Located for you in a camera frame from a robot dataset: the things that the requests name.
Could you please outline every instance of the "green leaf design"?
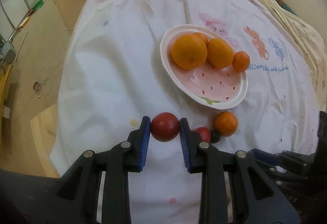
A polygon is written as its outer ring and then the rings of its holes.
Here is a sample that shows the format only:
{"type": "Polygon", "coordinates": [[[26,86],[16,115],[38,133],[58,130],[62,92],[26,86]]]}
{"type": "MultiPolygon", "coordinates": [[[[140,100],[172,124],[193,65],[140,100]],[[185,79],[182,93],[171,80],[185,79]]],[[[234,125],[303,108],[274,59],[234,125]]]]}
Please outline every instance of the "green leaf design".
{"type": "Polygon", "coordinates": [[[212,103],[220,103],[219,100],[210,100],[208,98],[205,98],[205,97],[200,97],[202,99],[204,99],[209,105],[212,105],[212,103]]]}

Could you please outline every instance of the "tiled floor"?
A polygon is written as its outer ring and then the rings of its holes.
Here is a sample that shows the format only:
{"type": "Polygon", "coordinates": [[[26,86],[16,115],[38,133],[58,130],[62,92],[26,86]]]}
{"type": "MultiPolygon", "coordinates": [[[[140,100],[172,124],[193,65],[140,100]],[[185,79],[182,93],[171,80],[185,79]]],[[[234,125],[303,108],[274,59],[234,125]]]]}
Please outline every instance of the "tiled floor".
{"type": "Polygon", "coordinates": [[[18,60],[14,63],[9,95],[4,103],[11,108],[11,117],[3,121],[0,168],[45,175],[35,149],[30,120],[58,101],[63,62],[71,33],[65,29],[53,0],[45,0],[45,4],[14,38],[17,54],[27,34],[18,60]],[[46,78],[46,88],[49,89],[52,84],[51,92],[48,96],[41,93],[38,98],[32,89],[33,84],[46,78]]]}

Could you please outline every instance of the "small orange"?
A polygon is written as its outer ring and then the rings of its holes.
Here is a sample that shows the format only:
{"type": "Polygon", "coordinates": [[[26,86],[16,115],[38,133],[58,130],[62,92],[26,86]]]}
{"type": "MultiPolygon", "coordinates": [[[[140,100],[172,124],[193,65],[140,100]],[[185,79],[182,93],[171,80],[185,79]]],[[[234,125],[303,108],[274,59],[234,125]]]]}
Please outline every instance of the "small orange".
{"type": "Polygon", "coordinates": [[[244,72],[250,65],[250,57],[246,52],[236,52],[232,66],[237,72],[244,72]]]}
{"type": "Polygon", "coordinates": [[[195,32],[195,33],[193,33],[193,35],[198,36],[199,38],[201,38],[204,41],[205,45],[208,45],[209,40],[205,34],[200,33],[200,32],[195,32]]]}
{"type": "Polygon", "coordinates": [[[213,38],[207,47],[208,61],[218,69],[228,67],[233,62],[234,51],[222,38],[213,38]]]}
{"type": "Polygon", "coordinates": [[[237,130],[238,120],[231,112],[223,111],[215,117],[214,127],[221,133],[221,136],[231,136],[237,130]]]}
{"type": "Polygon", "coordinates": [[[204,41],[195,35],[179,37],[174,42],[170,54],[174,63],[185,70],[200,67],[208,56],[204,41]]]}

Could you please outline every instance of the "silver screw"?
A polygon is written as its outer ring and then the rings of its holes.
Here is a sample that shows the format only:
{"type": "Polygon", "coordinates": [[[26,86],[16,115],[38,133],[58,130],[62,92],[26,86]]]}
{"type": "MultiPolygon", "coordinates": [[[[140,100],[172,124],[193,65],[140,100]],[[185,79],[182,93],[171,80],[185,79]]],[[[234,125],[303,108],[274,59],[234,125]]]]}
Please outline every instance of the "silver screw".
{"type": "Polygon", "coordinates": [[[236,155],[237,155],[239,158],[243,159],[243,158],[246,157],[246,152],[244,152],[244,151],[238,151],[238,152],[236,153],[236,155]]]}
{"type": "Polygon", "coordinates": [[[86,150],[83,154],[84,157],[90,158],[93,156],[93,152],[91,150],[86,150]]]}
{"type": "Polygon", "coordinates": [[[130,147],[130,142],[128,142],[128,141],[124,141],[124,142],[122,142],[122,143],[120,144],[120,146],[121,146],[122,148],[128,148],[128,147],[130,147]]]}
{"type": "Polygon", "coordinates": [[[201,143],[199,144],[199,146],[200,146],[201,148],[208,148],[208,147],[209,147],[209,144],[208,144],[207,142],[201,142],[201,143]]]}

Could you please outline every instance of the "oval plate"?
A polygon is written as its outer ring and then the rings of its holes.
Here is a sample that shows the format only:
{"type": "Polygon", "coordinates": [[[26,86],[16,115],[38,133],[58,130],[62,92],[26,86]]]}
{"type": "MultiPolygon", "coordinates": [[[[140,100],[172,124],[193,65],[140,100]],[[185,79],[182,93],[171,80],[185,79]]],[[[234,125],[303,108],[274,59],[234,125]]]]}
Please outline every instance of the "oval plate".
{"type": "Polygon", "coordinates": [[[172,61],[170,50],[175,40],[194,32],[205,34],[209,40],[219,38],[214,32],[193,25],[179,25],[169,29],[160,42],[163,67],[175,85],[196,102],[217,110],[236,107],[246,95],[246,72],[238,73],[232,65],[217,69],[208,61],[194,70],[184,70],[172,61]]]}

